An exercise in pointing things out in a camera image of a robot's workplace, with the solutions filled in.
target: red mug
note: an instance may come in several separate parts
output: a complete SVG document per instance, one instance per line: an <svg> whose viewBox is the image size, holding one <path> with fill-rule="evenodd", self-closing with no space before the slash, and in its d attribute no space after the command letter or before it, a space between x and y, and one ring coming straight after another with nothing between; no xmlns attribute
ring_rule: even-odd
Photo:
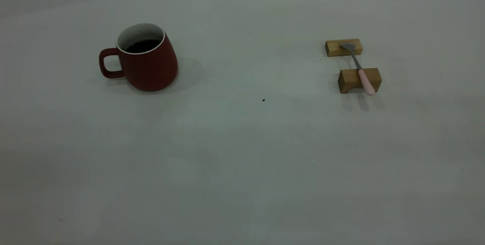
<svg viewBox="0 0 485 245"><path fill-rule="evenodd" d="M160 41L158 46L141 52L130 51L142 41ZM104 57L118 55L121 70L110 72L104 66ZM178 71L177 57L165 31L154 24L137 24L121 32L116 48L102 50L99 54L99 67L108 79L126 77L135 88L141 91L158 91L175 79Z"/></svg>

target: metal spoon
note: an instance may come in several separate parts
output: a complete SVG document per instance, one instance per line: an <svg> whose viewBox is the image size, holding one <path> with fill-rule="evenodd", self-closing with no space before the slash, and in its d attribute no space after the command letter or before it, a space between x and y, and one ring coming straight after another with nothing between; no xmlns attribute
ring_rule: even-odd
<svg viewBox="0 0 485 245"><path fill-rule="evenodd" d="M360 82L362 82L362 86L364 86L365 93L367 93L367 95L369 96L374 96L375 95L374 87L369 82L369 79L367 79L367 76L365 75L364 70L362 70L362 67L357 61L357 58L355 58L355 53L354 53L355 45L353 45L352 43L342 43L340 46L344 49L349 50L352 53L352 58L354 59L354 63L357 66L357 73L359 74Z"/></svg>

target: coffee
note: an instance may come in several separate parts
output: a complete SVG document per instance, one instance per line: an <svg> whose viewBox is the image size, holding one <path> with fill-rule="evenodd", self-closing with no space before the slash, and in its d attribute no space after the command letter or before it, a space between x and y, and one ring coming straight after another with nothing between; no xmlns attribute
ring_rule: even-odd
<svg viewBox="0 0 485 245"><path fill-rule="evenodd" d="M154 39L140 41L129 46L129 48L127 48L126 51L128 53L144 53L158 46L160 42L161 42L160 40L154 40Z"/></svg>

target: spoon head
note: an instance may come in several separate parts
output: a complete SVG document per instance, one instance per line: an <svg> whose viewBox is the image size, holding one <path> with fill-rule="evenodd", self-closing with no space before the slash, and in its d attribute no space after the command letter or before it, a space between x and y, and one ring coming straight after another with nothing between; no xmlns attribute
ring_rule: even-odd
<svg viewBox="0 0 485 245"><path fill-rule="evenodd" d="M349 51L355 50L355 45L353 45L352 43L342 43L342 44L340 44L340 46L344 49L349 50Z"/></svg>

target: table surface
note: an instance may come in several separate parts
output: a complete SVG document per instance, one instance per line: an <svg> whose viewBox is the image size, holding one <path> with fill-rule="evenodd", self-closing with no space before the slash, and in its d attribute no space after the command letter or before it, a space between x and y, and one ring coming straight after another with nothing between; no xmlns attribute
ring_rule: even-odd
<svg viewBox="0 0 485 245"><path fill-rule="evenodd" d="M0 0L0 241L483 244L483 1ZM139 22L156 93L97 62ZM374 97L338 91L352 38Z"/></svg>

